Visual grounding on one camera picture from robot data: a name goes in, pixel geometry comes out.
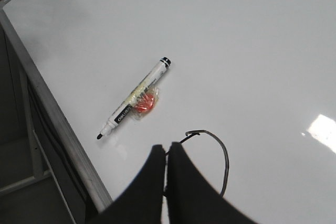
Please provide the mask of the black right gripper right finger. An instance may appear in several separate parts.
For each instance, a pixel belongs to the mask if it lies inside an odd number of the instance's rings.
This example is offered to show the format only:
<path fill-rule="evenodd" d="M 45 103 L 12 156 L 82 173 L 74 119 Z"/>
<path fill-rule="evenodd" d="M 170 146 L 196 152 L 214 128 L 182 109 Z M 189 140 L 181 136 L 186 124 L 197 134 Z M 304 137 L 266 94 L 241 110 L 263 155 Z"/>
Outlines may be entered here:
<path fill-rule="evenodd" d="M 169 149 L 166 197 L 170 223 L 254 223 L 217 193 L 178 142 Z"/>

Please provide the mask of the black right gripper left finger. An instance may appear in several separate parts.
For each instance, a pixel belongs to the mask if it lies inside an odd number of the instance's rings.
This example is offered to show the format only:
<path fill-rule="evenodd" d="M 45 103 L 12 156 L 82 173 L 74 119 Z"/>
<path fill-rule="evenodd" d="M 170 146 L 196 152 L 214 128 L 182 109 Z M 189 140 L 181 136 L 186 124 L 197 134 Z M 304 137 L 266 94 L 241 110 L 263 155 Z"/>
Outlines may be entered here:
<path fill-rule="evenodd" d="M 165 164 L 162 145 L 152 146 L 134 180 L 90 223 L 161 223 Z"/>

